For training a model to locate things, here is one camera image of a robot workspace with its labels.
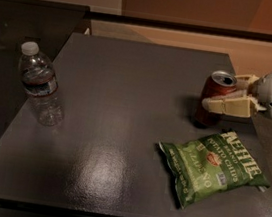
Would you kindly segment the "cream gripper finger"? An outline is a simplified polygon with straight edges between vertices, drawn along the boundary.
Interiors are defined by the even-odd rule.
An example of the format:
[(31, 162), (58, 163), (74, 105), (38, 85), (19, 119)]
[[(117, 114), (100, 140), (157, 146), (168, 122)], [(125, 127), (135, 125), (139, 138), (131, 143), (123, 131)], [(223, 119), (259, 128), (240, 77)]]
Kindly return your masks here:
[(243, 75), (236, 75), (235, 78), (237, 79), (236, 87), (238, 90), (247, 90), (251, 91), (253, 88), (253, 84), (258, 80), (258, 76), (253, 74), (243, 74)]
[(214, 96), (204, 98), (202, 107), (209, 113), (248, 118), (258, 112), (266, 111), (266, 108), (259, 104), (252, 96), (226, 97)]

